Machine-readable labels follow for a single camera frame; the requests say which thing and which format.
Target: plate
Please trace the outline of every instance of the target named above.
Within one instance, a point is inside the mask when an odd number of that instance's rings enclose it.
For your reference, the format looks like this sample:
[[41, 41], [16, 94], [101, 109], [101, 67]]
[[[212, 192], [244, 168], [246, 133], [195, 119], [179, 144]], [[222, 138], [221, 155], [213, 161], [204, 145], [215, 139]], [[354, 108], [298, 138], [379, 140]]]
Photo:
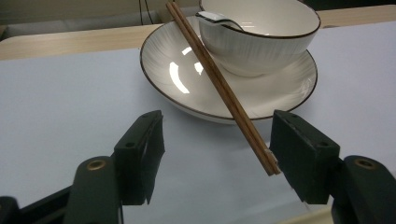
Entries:
[[[187, 19], [199, 36], [198, 20]], [[151, 85], [177, 108], [201, 119], [234, 123], [174, 21], [148, 36], [140, 63]], [[291, 111], [309, 98], [318, 81], [318, 69], [308, 51], [282, 70], [259, 77], [239, 77], [217, 65], [252, 120], [269, 119], [275, 109]]]

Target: metal bolt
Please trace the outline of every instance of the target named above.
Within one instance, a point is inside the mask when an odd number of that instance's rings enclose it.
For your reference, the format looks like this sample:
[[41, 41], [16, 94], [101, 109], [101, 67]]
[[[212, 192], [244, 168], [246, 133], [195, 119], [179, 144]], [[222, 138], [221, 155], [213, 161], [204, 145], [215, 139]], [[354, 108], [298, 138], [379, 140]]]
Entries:
[[356, 159], [355, 164], [358, 166], [367, 169], [367, 170], [375, 170], [376, 165], [375, 163], [372, 163], [371, 161], [365, 160], [365, 159]]
[[100, 170], [103, 167], [106, 166], [106, 162], [99, 160], [99, 161], [91, 161], [90, 163], [88, 163], [87, 165], [87, 169], [90, 171], [94, 171], [94, 170]]

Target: cable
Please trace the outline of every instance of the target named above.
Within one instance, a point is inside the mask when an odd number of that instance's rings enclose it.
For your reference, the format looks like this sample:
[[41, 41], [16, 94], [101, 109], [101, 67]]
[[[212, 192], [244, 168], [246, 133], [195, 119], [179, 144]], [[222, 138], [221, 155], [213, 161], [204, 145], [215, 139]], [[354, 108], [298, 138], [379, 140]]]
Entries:
[[146, 10], [148, 11], [148, 17], [149, 17], [149, 20], [151, 21], [151, 24], [154, 24], [154, 22], [152, 22], [151, 15], [149, 14], [149, 5], [148, 5], [148, 1], [147, 1], [147, 0], [145, 0], [145, 3], [146, 3]]
[[142, 5], [139, 0], [139, 12], [140, 12], [140, 24], [143, 25], [143, 16], [142, 16]]

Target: wooden chopstick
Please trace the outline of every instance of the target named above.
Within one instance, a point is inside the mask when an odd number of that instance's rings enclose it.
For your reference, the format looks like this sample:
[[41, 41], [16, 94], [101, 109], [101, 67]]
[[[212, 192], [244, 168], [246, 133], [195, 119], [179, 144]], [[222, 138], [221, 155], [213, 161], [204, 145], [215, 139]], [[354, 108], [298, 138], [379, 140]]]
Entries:
[[181, 33], [187, 39], [192, 51], [197, 56], [202, 67], [205, 69], [221, 99], [230, 110], [236, 124], [246, 137], [248, 143], [250, 144], [266, 173], [268, 175], [280, 174], [274, 154], [271, 152], [268, 146], [265, 145], [260, 134], [257, 132], [256, 128], [248, 117], [248, 114], [239, 103], [238, 99], [233, 93], [233, 90], [228, 85], [227, 81], [207, 52], [198, 35], [192, 29], [183, 12], [175, 2], [168, 2], [166, 7], [174, 17]]

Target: bowl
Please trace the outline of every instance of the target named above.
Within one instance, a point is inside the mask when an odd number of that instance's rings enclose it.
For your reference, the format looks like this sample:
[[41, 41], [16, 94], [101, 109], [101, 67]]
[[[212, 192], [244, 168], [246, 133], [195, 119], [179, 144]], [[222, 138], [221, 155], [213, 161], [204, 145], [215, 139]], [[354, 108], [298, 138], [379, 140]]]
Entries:
[[[198, 20], [187, 19], [200, 35]], [[177, 108], [200, 119], [235, 124], [173, 21], [148, 36], [140, 50], [140, 63], [148, 82]], [[318, 80], [315, 61], [307, 50], [300, 59], [268, 76], [235, 76], [215, 63], [254, 122], [271, 118], [275, 109], [291, 111], [301, 105]]]
[[200, 7], [243, 28], [199, 23], [208, 51], [243, 77], [271, 74], [296, 61], [320, 27], [315, 10], [297, 0], [201, 0]]

